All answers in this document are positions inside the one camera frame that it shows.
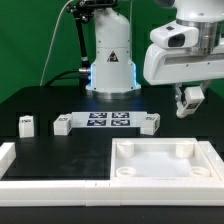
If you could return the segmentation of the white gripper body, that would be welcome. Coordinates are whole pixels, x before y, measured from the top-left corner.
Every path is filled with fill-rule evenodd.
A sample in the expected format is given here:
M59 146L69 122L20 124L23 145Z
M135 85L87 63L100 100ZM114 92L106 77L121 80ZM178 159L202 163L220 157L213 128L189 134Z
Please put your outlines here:
M143 76L151 85L224 78L224 42L207 56L191 56L184 48L166 50L151 44L145 55Z

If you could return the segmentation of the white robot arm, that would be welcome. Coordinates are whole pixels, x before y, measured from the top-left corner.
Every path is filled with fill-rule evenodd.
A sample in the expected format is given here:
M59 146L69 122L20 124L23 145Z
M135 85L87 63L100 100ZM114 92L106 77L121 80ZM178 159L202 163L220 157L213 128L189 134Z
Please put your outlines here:
M224 78L224 0L156 0L176 10L175 20L150 32L132 29L111 3L94 7L96 59L86 90L103 98L138 91L131 48L145 49L143 77L151 85L173 84L177 107L191 110L214 79Z

